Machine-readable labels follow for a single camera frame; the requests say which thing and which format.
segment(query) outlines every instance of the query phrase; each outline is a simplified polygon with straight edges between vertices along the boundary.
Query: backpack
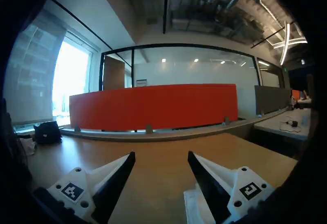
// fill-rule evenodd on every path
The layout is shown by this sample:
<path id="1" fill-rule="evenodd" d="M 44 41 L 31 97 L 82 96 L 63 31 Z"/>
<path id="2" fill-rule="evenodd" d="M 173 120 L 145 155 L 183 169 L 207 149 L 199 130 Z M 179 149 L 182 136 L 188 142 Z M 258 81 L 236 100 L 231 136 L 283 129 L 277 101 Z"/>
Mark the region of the backpack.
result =
<path id="1" fill-rule="evenodd" d="M 38 144 L 53 144 L 61 142 L 61 134 L 57 121 L 46 122 L 40 126 L 33 126 L 35 130 L 35 141 Z"/>

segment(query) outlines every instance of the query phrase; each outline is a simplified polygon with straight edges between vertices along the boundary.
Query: tabletop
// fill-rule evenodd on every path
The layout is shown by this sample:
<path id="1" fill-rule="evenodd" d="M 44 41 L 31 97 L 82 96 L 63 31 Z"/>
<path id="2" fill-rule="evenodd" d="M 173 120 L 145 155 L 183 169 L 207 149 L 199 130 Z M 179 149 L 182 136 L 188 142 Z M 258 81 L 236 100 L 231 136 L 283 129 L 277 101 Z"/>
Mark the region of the tabletop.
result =
<path id="1" fill-rule="evenodd" d="M 256 123 L 254 128 L 304 141 L 307 139 L 310 129 L 310 116 L 310 109 L 295 109 Z M 298 126 L 291 127 L 285 124 L 289 120 L 297 121 Z"/>
<path id="2" fill-rule="evenodd" d="M 184 191 L 196 180 L 188 151 L 229 169 L 248 166 L 273 187 L 280 186 L 297 161 L 231 134 L 180 141 L 108 142 L 63 136 L 53 146 L 38 146 L 28 157 L 35 187 L 50 187 L 74 167 L 93 170 L 130 151 L 136 162 L 109 223 L 187 223 Z"/>

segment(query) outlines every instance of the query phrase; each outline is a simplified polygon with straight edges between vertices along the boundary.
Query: roller shade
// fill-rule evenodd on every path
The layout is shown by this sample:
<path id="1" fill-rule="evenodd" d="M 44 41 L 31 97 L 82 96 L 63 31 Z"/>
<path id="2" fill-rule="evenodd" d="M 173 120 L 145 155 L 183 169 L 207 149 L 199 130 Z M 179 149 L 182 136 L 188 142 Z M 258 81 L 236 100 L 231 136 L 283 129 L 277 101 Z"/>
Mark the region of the roller shade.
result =
<path id="1" fill-rule="evenodd" d="M 17 37 L 4 81 L 13 125 L 52 121 L 54 69 L 65 34 L 41 12 Z"/>

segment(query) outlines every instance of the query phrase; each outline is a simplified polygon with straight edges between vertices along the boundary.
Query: orange divider panel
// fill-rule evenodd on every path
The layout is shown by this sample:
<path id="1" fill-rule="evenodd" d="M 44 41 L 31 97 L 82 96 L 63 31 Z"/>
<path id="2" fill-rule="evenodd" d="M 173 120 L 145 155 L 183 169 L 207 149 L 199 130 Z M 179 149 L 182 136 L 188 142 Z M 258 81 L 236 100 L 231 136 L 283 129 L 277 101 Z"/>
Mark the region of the orange divider panel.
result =
<path id="1" fill-rule="evenodd" d="M 185 128 L 237 120 L 235 84 L 105 90 L 69 98 L 70 124 L 95 130 Z"/>
<path id="2" fill-rule="evenodd" d="M 298 101 L 300 99 L 300 91 L 299 90 L 292 90 L 292 96 L 294 96 L 294 99 Z"/>

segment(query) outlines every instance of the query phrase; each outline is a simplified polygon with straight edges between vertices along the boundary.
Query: gray divider panel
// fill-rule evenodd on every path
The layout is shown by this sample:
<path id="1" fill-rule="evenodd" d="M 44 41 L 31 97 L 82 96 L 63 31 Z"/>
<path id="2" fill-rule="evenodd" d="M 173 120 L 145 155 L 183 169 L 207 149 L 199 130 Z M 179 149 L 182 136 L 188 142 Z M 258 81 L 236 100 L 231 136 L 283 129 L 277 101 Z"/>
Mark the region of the gray divider panel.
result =
<path id="1" fill-rule="evenodd" d="M 283 88 L 254 86 L 256 114 L 267 114 L 287 107 L 291 91 Z"/>

